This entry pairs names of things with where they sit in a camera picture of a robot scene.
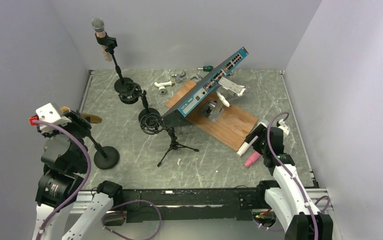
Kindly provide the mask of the gold microphone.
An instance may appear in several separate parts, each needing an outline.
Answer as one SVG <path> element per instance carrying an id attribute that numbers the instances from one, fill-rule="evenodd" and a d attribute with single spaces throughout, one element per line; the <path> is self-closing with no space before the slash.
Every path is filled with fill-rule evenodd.
<path id="1" fill-rule="evenodd" d="M 71 109 L 67 106 L 62 106 L 60 108 L 60 110 L 62 113 L 66 113 L 66 112 L 70 111 Z M 93 114 L 89 114 L 89 113 L 80 113 L 80 115 L 81 115 L 81 117 L 86 119 L 91 124 L 100 124 L 103 121 L 102 118 L 97 116 L 97 115 L 93 115 Z"/>

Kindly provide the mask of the white microphone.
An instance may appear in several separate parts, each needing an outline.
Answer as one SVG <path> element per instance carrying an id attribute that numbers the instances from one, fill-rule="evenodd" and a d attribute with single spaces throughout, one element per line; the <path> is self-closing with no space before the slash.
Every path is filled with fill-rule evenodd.
<path id="1" fill-rule="evenodd" d="M 266 119 L 263 119 L 257 123 L 257 125 L 252 129 L 252 131 L 245 137 L 244 142 L 239 147 L 236 152 L 238 157 L 241 157 L 251 145 L 261 136 L 262 131 L 268 127 L 269 122 Z"/>

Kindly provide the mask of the pink microphone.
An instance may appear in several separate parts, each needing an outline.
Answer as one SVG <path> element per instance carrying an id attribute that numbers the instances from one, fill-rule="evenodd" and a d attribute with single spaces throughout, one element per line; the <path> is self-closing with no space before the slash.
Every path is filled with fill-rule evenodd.
<path id="1" fill-rule="evenodd" d="M 245 162 L 245 167 L 246 168 L 249 168 L 251 165 L 253 165 L 262 155 L 257 152 L 257 151 L 254 151 L 249 157 L 248 159 L 246 160 Z"/>

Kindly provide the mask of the black round-base clip stand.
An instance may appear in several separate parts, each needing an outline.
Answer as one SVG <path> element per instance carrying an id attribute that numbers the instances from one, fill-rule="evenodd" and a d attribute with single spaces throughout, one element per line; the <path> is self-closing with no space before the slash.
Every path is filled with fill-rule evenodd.
<path id="1" fill-rule="evenodd" d="M 120 154 L 113 146 L 102 146 L 89 133 L 85 136 L 92 142 L 96 153 L 93 156 L 92 162 L 100 170 L 109 170 L 114 168 L 120 161 Z"/>

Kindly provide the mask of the black round-base shock-mount stand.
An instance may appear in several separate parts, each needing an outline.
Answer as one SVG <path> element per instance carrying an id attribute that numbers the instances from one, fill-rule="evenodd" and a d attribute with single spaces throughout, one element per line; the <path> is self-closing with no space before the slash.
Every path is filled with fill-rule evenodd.
<path id="1" fill-rule="evenodd" d="M 126 82 L 118 88 L 118 97 L 120 101 L 127 105 L 132 105 L 141 100 L 143 110 L 139 113 L 138 121 L 145 127 L 155 127 L 160 122 L 160 113 L 152 107 L 149 107 L 147 92 L 142 90 L 138 83 Z"/>

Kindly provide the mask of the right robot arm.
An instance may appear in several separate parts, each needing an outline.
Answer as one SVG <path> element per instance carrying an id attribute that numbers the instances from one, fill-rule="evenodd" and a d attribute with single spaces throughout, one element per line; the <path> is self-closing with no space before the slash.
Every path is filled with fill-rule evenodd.
<path id="1" fill-rule="evenodd" d="M 255 202 L 267 211 L 253 214 L 253 221 L 261 229 L 275 231 L 277 222 L 286 240 L 331 240 L 333 219 L 317 207 L 303 186 L 293 158 L 284 151 L 287 125 L 269 127 L 259 122 L 237 151 L 241 156 L 247 149 L 253 153 L 244 163 L 249 168 L 258 159 L 268 168 L 273 180 L 262 180 L 256 187 Z"/>

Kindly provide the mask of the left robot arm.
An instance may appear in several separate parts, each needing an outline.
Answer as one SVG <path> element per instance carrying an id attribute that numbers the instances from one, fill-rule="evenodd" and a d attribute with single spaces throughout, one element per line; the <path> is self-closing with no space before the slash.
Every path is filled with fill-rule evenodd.
<path id="1" fill-rule="evenodd" d="M 29 121 L 47 139 L 41 156 L 44 168 L 35 197 L 36 224 L 32 238 L 80 240 L 98 218 L 109 209 L 119 209 L 124 201 L 121 185 L 103 181 L 88 209 L 67 233 L 63 232 L 78 193 L 91 173 L 92 161 L 84 138 L 93 142 L 103 160 L 116 164 L 120 159 L 119 153 L 113 147 L 102 147 L 96 142 L 91 135 L 89 120 L 78 112 L 37 109 Z"/>

